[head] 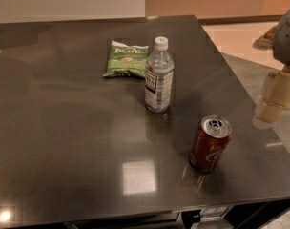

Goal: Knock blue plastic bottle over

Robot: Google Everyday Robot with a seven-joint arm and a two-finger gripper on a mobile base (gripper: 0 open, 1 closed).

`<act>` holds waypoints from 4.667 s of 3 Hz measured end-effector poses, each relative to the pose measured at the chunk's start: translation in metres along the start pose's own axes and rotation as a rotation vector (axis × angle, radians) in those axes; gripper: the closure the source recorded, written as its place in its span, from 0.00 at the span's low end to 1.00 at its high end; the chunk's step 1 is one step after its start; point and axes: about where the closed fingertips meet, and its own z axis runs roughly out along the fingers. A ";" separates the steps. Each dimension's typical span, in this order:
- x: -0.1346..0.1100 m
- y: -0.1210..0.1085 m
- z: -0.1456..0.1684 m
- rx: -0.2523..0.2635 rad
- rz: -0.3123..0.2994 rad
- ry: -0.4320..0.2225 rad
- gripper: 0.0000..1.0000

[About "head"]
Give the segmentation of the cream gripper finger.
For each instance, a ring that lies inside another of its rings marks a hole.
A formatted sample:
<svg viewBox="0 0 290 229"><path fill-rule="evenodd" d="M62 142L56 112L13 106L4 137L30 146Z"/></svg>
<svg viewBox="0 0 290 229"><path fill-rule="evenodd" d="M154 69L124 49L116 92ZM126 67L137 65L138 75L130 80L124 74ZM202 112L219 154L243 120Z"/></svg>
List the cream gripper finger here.
<svg viewBox="0 0 290 229"><path fill-rule="evenodd" d="M255 109L256 119L275 123L290 109L290 66L277 73L269 72L265 78L261 99Z"/></svg>
<svg viewBox="0 0 290 229"><path fill-rule="evenodd" d="M264 35L259 37L256 40L257 45L262 48L271 48L273 46L276 29L277 27L274 26L271 29L269 29Z"/></svg>

